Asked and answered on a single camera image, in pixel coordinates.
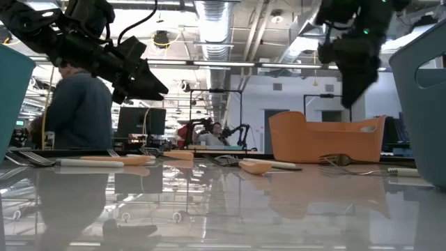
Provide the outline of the short black frame stand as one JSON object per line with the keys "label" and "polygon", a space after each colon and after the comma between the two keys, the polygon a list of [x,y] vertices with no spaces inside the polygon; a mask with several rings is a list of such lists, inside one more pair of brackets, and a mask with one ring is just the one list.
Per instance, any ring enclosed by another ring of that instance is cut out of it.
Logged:
{"label": "short black frame stand", "polygon": [[[316,97],[319,97],[319,98],[342,98],[342,95],[335,95],[335,94],[332,94],[332,93],[304,94],[303,95],[303,103],[304,103],[303,104],[304,105],[304,107],[303,107],[303,114],[304,114],[305,118],[307,118],[307,102],[306,102],[307,97],[313,97],[313,98],[316,98]],[[353,114],[352,114],[351,108],[348,109],[348,112],[349,112],[349,121],[352,122],[353,121]]]}

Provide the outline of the black table frame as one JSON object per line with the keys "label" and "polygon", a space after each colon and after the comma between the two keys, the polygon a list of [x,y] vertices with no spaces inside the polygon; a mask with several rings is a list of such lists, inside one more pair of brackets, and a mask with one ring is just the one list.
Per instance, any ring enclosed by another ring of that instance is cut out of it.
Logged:
{"label": "black table frame", "polygon": [[[57,150],[31,150],[44,158],[56,157],[80,157],[80,156],[106,156],[109,155],[106,150],[85,150],[85,149],[57,149]],[[263,154],[258,151],[209,151],[209,150],[181,150],[181,152],[192,153],[195,158],[201,158],[203,155],[217,157],[221,155],[232,155],[238,158],[254,158],[261,160],[274,160],[273,154]],[[413,158],[400,158],[381,156],[381,163],[384,165],[397,164],[403,167],[415,168],[415,161]]]}

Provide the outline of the white-handled fork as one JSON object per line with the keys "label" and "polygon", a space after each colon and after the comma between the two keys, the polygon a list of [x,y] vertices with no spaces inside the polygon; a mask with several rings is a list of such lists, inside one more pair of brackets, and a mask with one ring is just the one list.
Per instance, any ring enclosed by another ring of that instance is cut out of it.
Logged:
{"label": "white-handled fork", "polygon": [[[107,152],[111,157],[120,157],[120,155],[117,152],[115,152],[113,149],[107,149]],[[156,157],[152,156],[152,155],[127,154],[125,156],[127,158],[145,158],[147,162],[156,159]]]}
{"label": "white-handled fork", "polygon": [[271,164],[274,168],[279,169],[296,169],[296,165],[294,163],[289,162],[277,162],[272,160],[260,160],[260,159],[253,159],[253,158],[243,158],[244,161],[248,162],[259,162],[259,163],[267,163]]}
{"label": "white-handled fork", "polygon": [[347,168],[344,168],[338,164],[336,164],[333,160],[328,158],[323,159],[323,163],[330,164],[337,169],[342,170],[343,172],[356,176],[371,176],[371,175],[380,175],[380,176],[401,176],[401,177],[420,177],[418,171],[416,169],[408,169],[408,168],[387,168],[385,171],[367,171],[367,172],[354,172],[350,171]]}
{"label": "white-handled fork", "polygon": [[22,166],[33,167],[124,167],[122,162],[80,159],[49,160],[32,151],[7,151],[5,158]]}

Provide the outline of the orange plastic bin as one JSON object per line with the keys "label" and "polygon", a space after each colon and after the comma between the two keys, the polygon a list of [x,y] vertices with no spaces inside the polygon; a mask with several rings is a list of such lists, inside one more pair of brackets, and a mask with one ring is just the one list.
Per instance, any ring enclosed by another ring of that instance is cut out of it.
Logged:
{"label": "orange plastic bin", "polygon": [[323,155],[345,154],[355,160],[380,160],[385,116],[359,122],[309,122],[302,112],[269,118],[276,160],[318,163]]}

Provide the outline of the tall black frame stand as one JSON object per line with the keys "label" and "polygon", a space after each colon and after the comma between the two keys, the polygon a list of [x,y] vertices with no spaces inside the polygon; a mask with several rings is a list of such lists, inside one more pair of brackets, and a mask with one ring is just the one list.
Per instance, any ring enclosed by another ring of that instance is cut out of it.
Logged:
{"label": "tall black frame stand", "polygon": [[192,101],[192,93],[194,91],[204,91],[209,93],[238,93],[240,96],[240,124],[243,123],[243,93],[238,90],[225,90],[225,89],[191,89],[190,90],[190,101]]}

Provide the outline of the long ceiling light strip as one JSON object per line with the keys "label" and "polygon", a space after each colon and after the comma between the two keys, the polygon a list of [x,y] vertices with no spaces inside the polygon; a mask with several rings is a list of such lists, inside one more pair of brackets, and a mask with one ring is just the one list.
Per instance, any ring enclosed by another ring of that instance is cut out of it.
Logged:
{"label": "long ceiling light strip", "polygon": [[287,70],[338,70],[331,64],[266,63],[247,61],[195,61],[173,59],[146,59],[149,68],[186,70],[230,70],[235,68],[265,68]]}

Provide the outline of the black computer monitor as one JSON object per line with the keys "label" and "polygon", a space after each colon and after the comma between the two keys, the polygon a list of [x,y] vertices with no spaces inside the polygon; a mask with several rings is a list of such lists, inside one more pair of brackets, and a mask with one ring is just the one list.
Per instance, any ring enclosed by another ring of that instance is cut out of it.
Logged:
{"label": "black computer monitor", "polygon": [[118,118],[118,137],[129,134],[163,135],[167,111],[160,108],[122,107]]}

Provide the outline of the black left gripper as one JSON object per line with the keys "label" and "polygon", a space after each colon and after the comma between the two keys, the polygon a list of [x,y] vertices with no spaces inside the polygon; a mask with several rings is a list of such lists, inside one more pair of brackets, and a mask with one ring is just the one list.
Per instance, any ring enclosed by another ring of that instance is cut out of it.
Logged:
{"label": "black left gripper", "polygon": [[112,83],[112,100],[122,104],[125,99],[163,100],[168,88],[151,72],[146,61],[129,63],[117,46],[96,44],[88,38],[66,38],[57,47],[58,57],[79,66],[92,75]]}

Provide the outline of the teal plastic bin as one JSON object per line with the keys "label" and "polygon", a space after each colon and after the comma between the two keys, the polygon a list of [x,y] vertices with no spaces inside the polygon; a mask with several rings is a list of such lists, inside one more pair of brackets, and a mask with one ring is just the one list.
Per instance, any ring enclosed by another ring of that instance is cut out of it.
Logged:
{"label": "teal plastic bin", "polygon": [[29,57],[0,44],[0,164],[36,67]]}

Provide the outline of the seated person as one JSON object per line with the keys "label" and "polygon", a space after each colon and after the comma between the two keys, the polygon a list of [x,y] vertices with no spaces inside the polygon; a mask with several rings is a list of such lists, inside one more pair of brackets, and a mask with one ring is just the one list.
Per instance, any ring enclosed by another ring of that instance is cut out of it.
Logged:
{"label": "seated person", "polygon": [[194,136],[196,142],[205,142],[206,146],[226,146],[222,139],[222,125],[219,122],[213,124],[211,132],[200,133]]}

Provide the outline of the standing person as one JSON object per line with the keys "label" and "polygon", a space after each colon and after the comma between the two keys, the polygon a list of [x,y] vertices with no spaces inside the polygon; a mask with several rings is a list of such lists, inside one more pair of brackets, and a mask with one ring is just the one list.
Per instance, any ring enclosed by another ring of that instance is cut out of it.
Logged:
{"label": "standing person", "polygon": [[31,142],[40,148],[45,132],[54,133],[55,149],[112,147],[112,95],[106,84],[83,68],[64,61],[46,115],[30,125]]}

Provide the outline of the blue-grey plastic bin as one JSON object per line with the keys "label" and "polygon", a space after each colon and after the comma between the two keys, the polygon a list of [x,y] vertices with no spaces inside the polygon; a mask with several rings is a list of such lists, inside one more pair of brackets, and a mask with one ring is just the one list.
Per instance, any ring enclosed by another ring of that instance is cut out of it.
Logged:
{"label": "blue-grey plastic bin", "polygon": [[423,68],[446,54],[446,19],[389,59],[420,176],[446,190],[446,68]]}

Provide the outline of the orange-handled utensil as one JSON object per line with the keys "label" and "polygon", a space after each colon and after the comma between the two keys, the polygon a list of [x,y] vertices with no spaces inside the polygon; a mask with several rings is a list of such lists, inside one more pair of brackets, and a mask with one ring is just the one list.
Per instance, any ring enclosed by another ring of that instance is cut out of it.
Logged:
{"label": "orange-handled utensil", "polygon": [[83,156],[81,160],[122,162],[125,166],[137,166],[147,163],[145,158],[127,158],[111,156]]}
{"label": "orange-handled utensil", "polygon": [[175,158],[178,160],[189,160],[192,161],[194,159],[194,154],[188,151],[165,151],[163,156],[169,158]]}

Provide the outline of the silver ventilation duct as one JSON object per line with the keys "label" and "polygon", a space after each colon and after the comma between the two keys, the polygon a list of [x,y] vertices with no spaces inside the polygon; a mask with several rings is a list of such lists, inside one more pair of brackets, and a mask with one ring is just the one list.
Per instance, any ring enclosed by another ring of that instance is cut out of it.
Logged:
{"label": "silver ventilation duct", "polygon": [[[234,3],[226,1],[195,1],[198,15],[200,41],[216,45],[201,46],[205,61],[228,61],[229,47],[224,44],[230,40],[231,14]],[[206,83],[210,89],[225,88],[225,70],[207,70]],[[211,95],[210,103],[214,117],[224,115],[221,95]]]}

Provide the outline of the red background machine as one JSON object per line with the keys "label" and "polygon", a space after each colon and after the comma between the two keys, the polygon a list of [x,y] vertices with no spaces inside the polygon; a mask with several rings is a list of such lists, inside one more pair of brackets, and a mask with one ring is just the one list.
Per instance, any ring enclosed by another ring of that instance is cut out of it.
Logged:
{"label": "red background machine", "polygon": [[191,119],[187,122],[182,128],[180,128],[177,132],[177,135],[180,137],[178,140],[177,146],[179,149],[186,149],[189,145],[194,142],[194,134],[195,134],[195,126],[203,126],[203,130],[200,132],[201,134],[206,134],[208,132],[212,132],[212,119]]}

